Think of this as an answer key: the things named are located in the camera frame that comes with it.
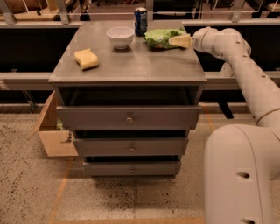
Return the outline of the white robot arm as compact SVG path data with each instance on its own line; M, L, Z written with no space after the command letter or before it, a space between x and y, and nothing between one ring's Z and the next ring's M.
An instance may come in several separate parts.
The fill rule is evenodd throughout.
M280 88L251 59L235 29L169 39L228 63L254 120L216 129L204 149L205 224L275 224L271 180L280 172Z

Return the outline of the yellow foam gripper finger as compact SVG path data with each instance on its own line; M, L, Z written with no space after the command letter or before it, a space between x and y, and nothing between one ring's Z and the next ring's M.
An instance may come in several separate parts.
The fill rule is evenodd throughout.
M169 38L168 42L171 46L189 48L192 45L192 37L189 34L184 34Z

